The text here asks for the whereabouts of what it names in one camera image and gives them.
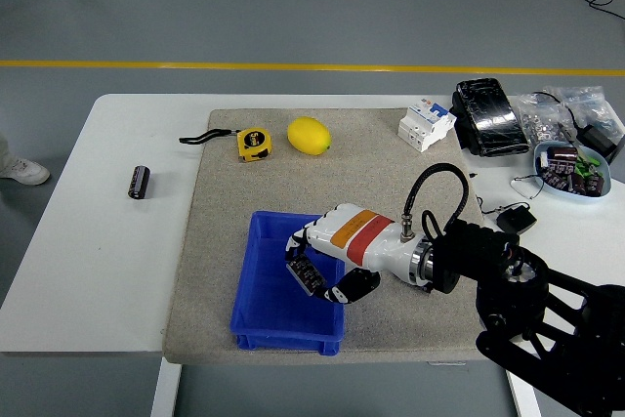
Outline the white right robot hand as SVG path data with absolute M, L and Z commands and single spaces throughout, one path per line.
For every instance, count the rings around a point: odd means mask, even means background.
M 351 304 L 371 293 L 380 284 L 381 271 L 423 287 L 428 283 L 422 274 L 425 236 L 404 241 L 402 233 L 401 224 L 383 215 L 340 204 L 291 235 L 285 247 L 286 267 L 308 295 L 338 304 Z M 306 254 L 308 248 L 354 267 L 330 285 Z

